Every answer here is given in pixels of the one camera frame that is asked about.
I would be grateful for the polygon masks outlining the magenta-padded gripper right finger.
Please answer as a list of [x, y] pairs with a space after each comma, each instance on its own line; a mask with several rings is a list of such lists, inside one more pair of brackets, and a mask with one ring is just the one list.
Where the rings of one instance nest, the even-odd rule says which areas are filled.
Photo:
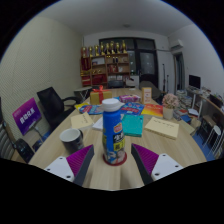
[[131, 144], [131, 153], [145, 185], [182, 169], [182, 166], [166, 153], [158, 155], [134, 143]]

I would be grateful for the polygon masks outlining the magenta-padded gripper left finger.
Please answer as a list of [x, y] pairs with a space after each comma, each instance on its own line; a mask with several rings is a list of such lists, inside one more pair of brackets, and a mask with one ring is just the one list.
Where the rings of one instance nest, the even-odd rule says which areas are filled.
[[94, 146], [89, 145], [68, 157], [59, 156], [45, 171], [82, 186], [93, 156]]

